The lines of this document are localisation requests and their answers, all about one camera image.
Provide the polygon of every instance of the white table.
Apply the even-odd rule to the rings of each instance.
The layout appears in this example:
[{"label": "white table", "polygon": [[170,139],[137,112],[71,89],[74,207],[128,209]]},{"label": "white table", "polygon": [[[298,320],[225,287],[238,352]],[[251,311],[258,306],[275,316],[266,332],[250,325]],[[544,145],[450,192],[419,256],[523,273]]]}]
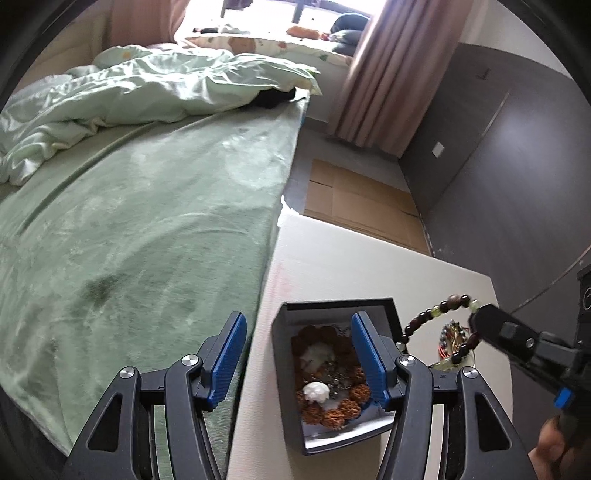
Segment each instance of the white table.
[{"label": "white table", "polygon": [[[288,450],[281,424],[271,323],[285,301],[392,297],[404,327],[417,313],[450,294],[495,303],[490,279],[434,258],[308,217],[289,214],[280,229],[248,360],[236,419],[228,480],[373,480],[389,433],[334,452],[303,456]],[[443,316],[465,325],[467,310]],[[415,333],[409,351],[436,362],[444,320]],[[481,343],[476,367],[511,418],[509,362]],[[443,408],[435,406],[425,479],[439,471]]]}]

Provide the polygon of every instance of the white figurine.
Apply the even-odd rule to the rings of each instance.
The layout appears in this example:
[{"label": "white figurine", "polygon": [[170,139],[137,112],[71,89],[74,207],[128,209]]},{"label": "white figurine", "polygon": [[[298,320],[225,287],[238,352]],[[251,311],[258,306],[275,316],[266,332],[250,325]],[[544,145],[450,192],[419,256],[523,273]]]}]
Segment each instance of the white figurine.
[{"label": "white figurine", "polygon": [[310,403],[324,403],[329,399],[330,389],[322,382],[310,382],[303,388],[304,397]]}]

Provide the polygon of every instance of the orange pillow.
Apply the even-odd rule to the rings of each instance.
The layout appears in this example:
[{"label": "orange pillow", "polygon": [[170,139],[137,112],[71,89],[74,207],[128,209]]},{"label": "orange pillow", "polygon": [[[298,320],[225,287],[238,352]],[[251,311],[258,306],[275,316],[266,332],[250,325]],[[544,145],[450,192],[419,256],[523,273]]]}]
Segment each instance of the orange pillow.
[{"label": "orange pillow", "polygon": [[288,28],[285,33],[291,35],[292,37],[310,38],[312,40],[318,40],[321,34],[318,30],[301,27],[299,25],[293,25],[292,27]]}]

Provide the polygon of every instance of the screw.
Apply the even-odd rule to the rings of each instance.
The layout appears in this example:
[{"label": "screw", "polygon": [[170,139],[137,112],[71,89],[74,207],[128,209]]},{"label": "screw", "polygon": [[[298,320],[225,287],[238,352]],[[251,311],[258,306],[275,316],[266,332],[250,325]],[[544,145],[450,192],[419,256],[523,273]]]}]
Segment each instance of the screw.
[{"label": "screw", "polygon": [[478,376],[478,370],[474,367],[464,367],[462,368],[462,374],[464,377],[476,378]]},{"label": "screw", "polygon": [[131,378],[135,375],[135,368],[134,367],[125,367],[122,368],[119,372],[119,376],[121,378]]},{"label": "screw", "polygon": [[414,363],[416,362],[415,358],[412,355],[401,355],[398,361],[401,365],[404,365],[405,367],[409,365],[414,365]]},{"label": "screw", "polygon": [[192,353],[190,355],[185,355],[182,359],[183,365],[186,367],[192,367],[193,365],[198,364],[200,361],[201,359]]}]

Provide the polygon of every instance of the wall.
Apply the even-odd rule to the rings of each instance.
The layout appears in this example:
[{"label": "wall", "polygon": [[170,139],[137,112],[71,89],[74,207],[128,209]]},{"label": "wall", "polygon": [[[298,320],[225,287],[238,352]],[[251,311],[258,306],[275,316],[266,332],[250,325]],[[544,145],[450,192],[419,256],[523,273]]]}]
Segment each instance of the wall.
[{"label": "wall", "polygon": [[92,63],[103,50],[112,0],[98,0],[64,28],[35,59],[15,91],[47,75]]},{"label": "wall", "polygon": [[[507,311],[547,287],[591,243],[589,131],[591,106],[570,78],[460,44],[400,160],[435,256],[490,276]],[[517,316],[572,341],[577,270]],[[514,424],[531,448],[552,395],[512,374]]]},{"label": "wall", "polygon": [[570,77],[546,44],[496,0],[474,0],[460,41],[508,51]]}]

